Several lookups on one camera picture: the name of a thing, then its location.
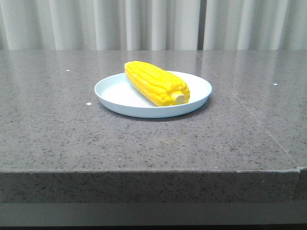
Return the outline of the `yellow corn cob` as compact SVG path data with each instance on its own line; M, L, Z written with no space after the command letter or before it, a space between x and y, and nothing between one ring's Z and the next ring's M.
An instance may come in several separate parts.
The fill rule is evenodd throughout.
M134 87L155 105L171 106L189 102L189 87L177 75L142 61L127 62L124 69Z

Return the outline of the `light blue round plate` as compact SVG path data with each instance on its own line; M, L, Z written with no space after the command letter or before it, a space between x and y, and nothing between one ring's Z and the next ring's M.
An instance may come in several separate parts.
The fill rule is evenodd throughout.
M167 118L193 112L203 106L212 92L205 79L184 72L172 71L185 81L190 90L188 103L173 106L156 106L143 96L128 80L125 73L109 76L99 81L94 91L107 109L139 118Z

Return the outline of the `white pleated curtain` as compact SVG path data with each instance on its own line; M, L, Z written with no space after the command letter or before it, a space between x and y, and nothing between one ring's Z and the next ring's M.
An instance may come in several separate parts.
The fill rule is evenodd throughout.
M2 50L305 50L304 0L3 0Z

